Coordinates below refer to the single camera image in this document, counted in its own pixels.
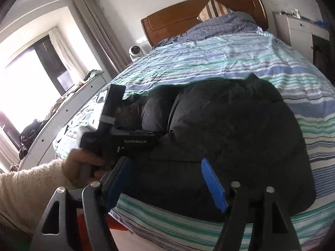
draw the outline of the blue pad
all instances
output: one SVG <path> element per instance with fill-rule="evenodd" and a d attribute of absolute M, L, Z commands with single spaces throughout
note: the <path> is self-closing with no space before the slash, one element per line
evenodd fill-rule
<path fill-rule="evenodd" d="M 201 162 L 201 172 L 209 192 L 212 195 L 215 206 L 221 209 L 222 213 L 225 213 L 227 211 L 228 205 L 224 196 L 224 188 L 222 187 L 207 159 L 203 159 Z"/>
<path fill-rule="evenodd" d="M 115 208 L 121 192 L 123 191 L 123 188 L 130 176 L 131 172 L 131 163 L 130 159 L 126 158 L 120 169 L 118 170 L 118 173 L 115 176 L 115 179 L 113 183 L 108 188 L 108 198 L 107 198 L 107 204 L 105 205 L 107 211 L 110 211 L 111 209 Z"/>

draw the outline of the hand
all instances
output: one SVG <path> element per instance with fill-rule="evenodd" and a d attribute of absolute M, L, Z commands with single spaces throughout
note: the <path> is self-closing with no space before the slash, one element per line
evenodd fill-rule
<path fill-rule="evenodd" d="M 83 149 L 72 149 L 67 158 L 63 161 L 63 174 L 75 187 L 84 187 L 79 184 L 79 172 L 81 163 L 89 163 L 100 166 L 101 169 L 95 171 L 94 178 L 88 179 L 88 183 L 94 180 L 100 180 L 104 173 L 111 169 L 110 166 L 104 166 L 105 161 L 95 154 L 84 151 Z"/>

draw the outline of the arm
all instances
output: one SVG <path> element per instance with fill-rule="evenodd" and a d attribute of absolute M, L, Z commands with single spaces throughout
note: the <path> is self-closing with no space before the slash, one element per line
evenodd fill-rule
<path fill-rule="evenodd" d="M 29 170 L 0 174 L 0 223 L 32 234 L 59 186 L 78 186 L 81 162 L 102 166 L 104 161 L 80 149 L 66 160 L 54 160 Z M 97 171 L 99 178 L 102 171 Z"/>

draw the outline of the orange object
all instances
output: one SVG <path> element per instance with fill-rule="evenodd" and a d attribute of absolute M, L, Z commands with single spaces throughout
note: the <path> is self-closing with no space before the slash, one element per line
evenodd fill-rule
<path fill-rule="evenodd" d="M 88 233 L 86 230 L 86 222 L 84 214 L 80 214 L 77 216 L 78 220 L 78 229 L 79 236 L 83 251 L 92 251 L 91 244 L 89 242 Z M 106 221 L 109 229 L 123 230 L 127 231 L 128 229 L 121 225 L 118 221 L 116 221 L 112 216 L 106 214 Z"/>

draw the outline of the striped pillowcase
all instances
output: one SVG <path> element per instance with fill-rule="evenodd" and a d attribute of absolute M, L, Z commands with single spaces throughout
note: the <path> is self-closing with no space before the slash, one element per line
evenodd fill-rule
<path fill-rule="evenodd" d="M 231 9 L 221 5 L 215 0 L 209 0 L 207 5 L 202 9 L 202 11 L 197 16 L 199 21 L 207 21 L 210 18 L 220 17 L 222 15 L 227 15 L 233 12 Z"/>

